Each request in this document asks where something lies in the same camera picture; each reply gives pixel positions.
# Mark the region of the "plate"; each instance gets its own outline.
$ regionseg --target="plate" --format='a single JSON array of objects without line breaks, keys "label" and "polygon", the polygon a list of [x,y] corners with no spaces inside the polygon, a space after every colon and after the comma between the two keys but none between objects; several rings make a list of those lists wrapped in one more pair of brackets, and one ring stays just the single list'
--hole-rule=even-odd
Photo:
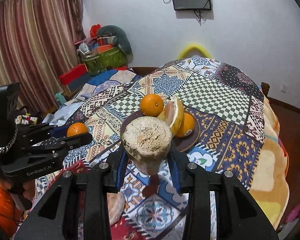
[{"label": "plate", "polygon": [[[129,115],[122,123],[120,128],[120,137],[122,138],[122,134],[126,130],[126,127],[129,123],[131,123],[133,120],[137,119],[138,117],[144,116],[141,110],[138,110],[136,112],[133,112],[131,115]],[[200,124],[198,120],[194,117],[195,124],[194,124],[194,131],[183,138],[174,137],[173,141],[176,145],[176,148],[179,152],[185,152],[189,148],[191,148],[193,145],[197,143],[197,140],[200,135]]]}]

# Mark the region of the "baseboard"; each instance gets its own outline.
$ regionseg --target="baseboard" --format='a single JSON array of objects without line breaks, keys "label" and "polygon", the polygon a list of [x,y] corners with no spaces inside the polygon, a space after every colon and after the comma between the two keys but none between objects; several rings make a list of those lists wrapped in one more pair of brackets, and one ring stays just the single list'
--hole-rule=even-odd
[{"label": "baseboard", "polygon": [[282,101],[274,99],[274,98],[270,98],[270,97],[267,97],[267,98],[268,98],[270,104],[274,104],[276,106],[281,106],[281,107],[283,107],[285,109],[288,109],[290,111],[293,111],[293,112],[296,112],[296,113],[300,114],[300,108],[297,108],[295,106],[289,105],[289,104],[287,104],[285,102],[282,102]]}]

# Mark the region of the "striped curtain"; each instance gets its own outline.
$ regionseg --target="striped curtain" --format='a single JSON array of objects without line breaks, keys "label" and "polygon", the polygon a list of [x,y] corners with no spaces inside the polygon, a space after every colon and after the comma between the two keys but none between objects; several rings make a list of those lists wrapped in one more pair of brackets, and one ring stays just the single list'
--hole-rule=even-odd
[{"label": "striped curtain", "polygon": [[0,86],[20,82],[19,105],[57,106],[58,76],[78,64],[77,25],[70,0],[0,1]]}]

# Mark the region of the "orange sleeve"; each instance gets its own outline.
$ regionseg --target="orange sleeve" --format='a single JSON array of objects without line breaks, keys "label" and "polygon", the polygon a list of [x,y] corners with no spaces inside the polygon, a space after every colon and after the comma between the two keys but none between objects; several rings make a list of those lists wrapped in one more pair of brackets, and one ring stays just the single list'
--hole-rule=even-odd
[{"label": "orange sleeve", "polygon": [[15,207],[15,204],[13,202],[13,199],[9,192],[6,192],[2,190],[0,187],[0,214],[10,218],[6,218],[3,216],[0,216],[0,227],[5,232],[7,237],[12,237],[13,234],[17,231],[18,228],[18,222],[13,221],[17,220],[19,221],[22,215],[22,211],[18,210]]}]

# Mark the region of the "orange fruit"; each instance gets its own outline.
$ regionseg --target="orange fruit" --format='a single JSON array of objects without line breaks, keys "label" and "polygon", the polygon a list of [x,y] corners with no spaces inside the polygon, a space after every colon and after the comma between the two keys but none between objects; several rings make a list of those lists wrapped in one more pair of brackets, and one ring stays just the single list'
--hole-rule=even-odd
[{"label": "orange fruit", "polygon": [[67,137],[78,135],[81,133],[89,132],[88,128],[82,122],[76,122],[67,130]]},{"label": "orange fruit", "polygon": [[158,118],[166,122],[170,127],[172,136],[175,136],[184,118],[183,105],[179,98],[173,95],[163,111],[158,115]]},{"label": "orange fruit", "polygon": [[163,100],[159,95],[147,94],[140,101],[140,109],[145,116],[157,117],[163,110]]},{"label": "orange fruit", "polygon": [[180,138],[190,135],[194,131],[194,125],[194,117],[191,114],[185,113],[185,117],[178,132],[176,133],[176,137]]}]

